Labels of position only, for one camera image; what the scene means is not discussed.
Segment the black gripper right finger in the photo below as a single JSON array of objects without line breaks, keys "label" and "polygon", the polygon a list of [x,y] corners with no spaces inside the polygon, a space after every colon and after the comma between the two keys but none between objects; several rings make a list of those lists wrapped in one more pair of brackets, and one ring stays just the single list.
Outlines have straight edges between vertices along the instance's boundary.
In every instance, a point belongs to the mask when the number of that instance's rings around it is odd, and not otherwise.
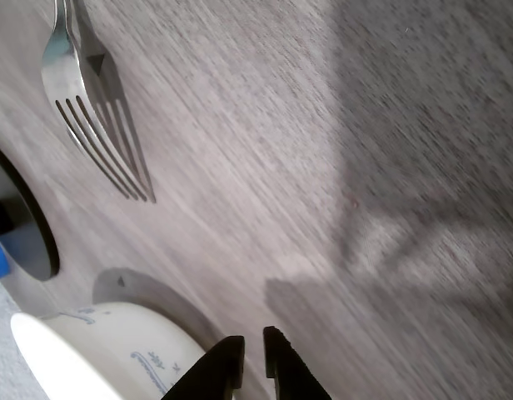
[{"label": "black gripper right finger", "polygon": [[281,330],[263,329],[266,377],[275,383],[276,399],[331,399]]}]

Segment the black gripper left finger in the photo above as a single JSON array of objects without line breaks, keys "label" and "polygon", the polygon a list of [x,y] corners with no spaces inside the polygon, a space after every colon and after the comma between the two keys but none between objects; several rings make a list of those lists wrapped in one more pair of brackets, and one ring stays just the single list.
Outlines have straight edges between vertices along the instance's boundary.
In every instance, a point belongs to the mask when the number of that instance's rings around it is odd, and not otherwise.
[{"label": "black gripper left finger", "polygon": [[225,400],[242,386],[245,338],[228,336],[206,352],[162,400]]}]

